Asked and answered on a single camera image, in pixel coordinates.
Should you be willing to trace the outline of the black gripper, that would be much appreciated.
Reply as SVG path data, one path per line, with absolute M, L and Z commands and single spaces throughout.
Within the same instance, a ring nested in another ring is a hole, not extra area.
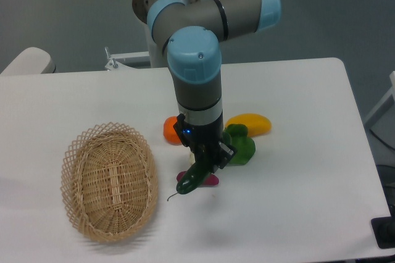
M 206 158 L 211 161 L 212 173 L 223 169 L 237 152 L 223 139 L 223 114 L 207 125 L 190 124 L 184 114 L 179 114 L 173 127 L 182 145 L 194 154 L 195 163 L 203 163 Z

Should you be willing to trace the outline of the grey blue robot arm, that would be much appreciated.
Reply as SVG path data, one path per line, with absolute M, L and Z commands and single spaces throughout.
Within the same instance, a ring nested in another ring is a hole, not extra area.
M 146 10 L 150 37 L 173 78 L 176 133 L 197 165 L 215 172 L 236 153 L 222 137 L 219 44 L 276 25 L 281 0 L 148 0 Z

